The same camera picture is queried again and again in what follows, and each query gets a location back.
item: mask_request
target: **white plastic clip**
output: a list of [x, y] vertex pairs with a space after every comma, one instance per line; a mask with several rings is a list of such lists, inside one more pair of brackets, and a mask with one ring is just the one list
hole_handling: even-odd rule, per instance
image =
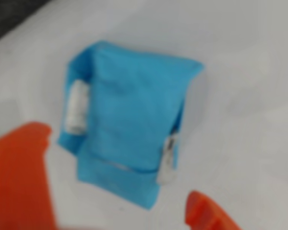
[[173, 132], [164, 142], [162, 159], [157, 176], [159, 185], [169, 184], [176, 178], [174, 168], [174, 148], [178, 141], [178, 133]]
[[67, 133], [85, 134], [89, 90], [89, 84], [82, 80], [75, 80], [72, 84], [65, 118], [65, 131]]

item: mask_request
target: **blue fabric pouch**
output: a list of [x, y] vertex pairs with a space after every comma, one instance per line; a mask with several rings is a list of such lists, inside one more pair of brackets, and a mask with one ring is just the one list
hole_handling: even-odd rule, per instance
[[77, 157], [78, 179], [150, 209], [164, 141], [179, 130], [188, 84], [202, 70], [193, 60], [107, 42], [76, 56], [68, 67], [65, 107], [75, 80], [89, 84], [87, 128], [74, 135], [62, 125], [58, 143]]

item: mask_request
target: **folded blue fabric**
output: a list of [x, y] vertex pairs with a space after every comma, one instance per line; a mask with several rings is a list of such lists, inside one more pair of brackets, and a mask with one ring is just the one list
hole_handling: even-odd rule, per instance
[[73, 135], [62, 126], [58, 143], [77, 157], [78, 179], [151, 208], [164, 141], [179, 130], [188, 84], [202, 69], [193, 60], [107, 42], [75, 57], [65, 105], [75, 80], [90, 84], [87, 132]]

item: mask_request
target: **white table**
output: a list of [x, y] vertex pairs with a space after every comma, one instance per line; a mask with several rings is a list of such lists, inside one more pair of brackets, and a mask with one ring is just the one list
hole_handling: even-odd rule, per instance
[[[99, 39], [206, 64], [189, 90], [178, 179], [150, 212], [78, 182], [75, 158], [55, 144], [66, 64]], [[288, 230], [288, 0], [56, 0], [0, 40], [3, 113], [0, 134], [52, 126], [46, 162], [62, 226], [186, 230], [197, 189], [243, 229]]]

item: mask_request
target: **orange plastic object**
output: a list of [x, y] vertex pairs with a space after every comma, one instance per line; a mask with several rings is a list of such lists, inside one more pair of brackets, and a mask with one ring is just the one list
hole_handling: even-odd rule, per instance
[[192, 230], [240, 230], [219, 205], [199, 192], [189, 194], [185, 222]]
[[44, 152], [51, 129], [33, 122], [0, 138], [0, 230], [55, 230]]

